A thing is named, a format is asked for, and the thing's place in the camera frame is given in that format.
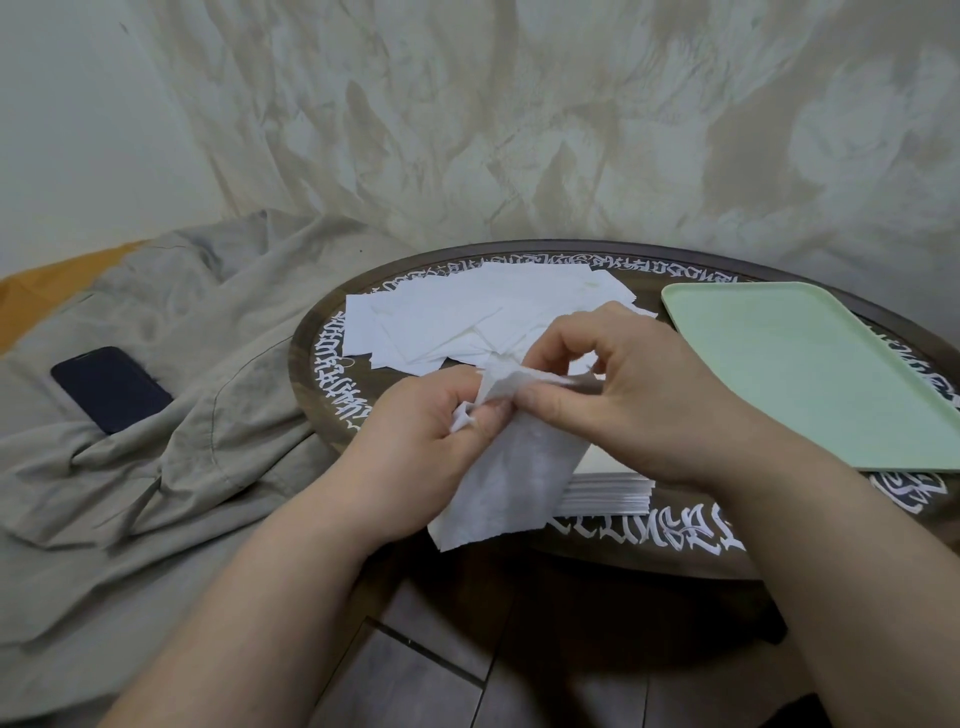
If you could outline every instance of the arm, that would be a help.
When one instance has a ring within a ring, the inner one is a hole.
[[[657,480],[714,495],[838,725],[960,716],[960,560],[859,473],[734,395],[670,327],[618,304],[562,317],[524,363],[596,351],[604,393],[516,404]]]
[[[485,404],[472,412],[477,427],[449,434],[479,383],[472,367],[453,367],[388,390],[340,460],[254,532],[101,725],[305,725],[366,557],[440,513],[509,420],[509,405]]]

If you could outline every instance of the smartphone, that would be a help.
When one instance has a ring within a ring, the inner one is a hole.
[[[62,361],[50,376],[107,435],[155,415],[173,401],[143,367],[116,347]]]

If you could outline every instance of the table top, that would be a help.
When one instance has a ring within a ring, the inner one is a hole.
[[[610,270],[636,293],[636,305],[669,317],[660,291],[671,282],[804,280],[772,268],[719,255],[608,241],[526,240],[470,245],[414,255],[350,280],[303,318],[290,348],[297,400],[317,433],[343,451],[376,399],[405,375],[371,370],[368,357],[342,357],[347,294],[389,289],[423,275],[447,275],[484,260],[578,262]],[[940,396],[960,408],[960,352],[935,334],[874,303],[828,288],[917,371]],[[871,482],[935,535],[956,548],[960,474],[870,473]],[[735,529],[708,496],[659,484],[649,516],[555,519],[514,541],[581,560],[634,570],[719,579],[755,579],[756,570]]]

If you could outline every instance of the beige backdrop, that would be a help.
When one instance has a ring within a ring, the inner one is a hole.
[[[237,212],[697,248],[960,343],[951,0],[131,0]]]

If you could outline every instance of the green plastic tray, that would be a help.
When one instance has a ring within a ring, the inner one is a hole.
[[[960,471],[960,413],[828,291],[674,283],[677,330],[736,394],[862,471]]]

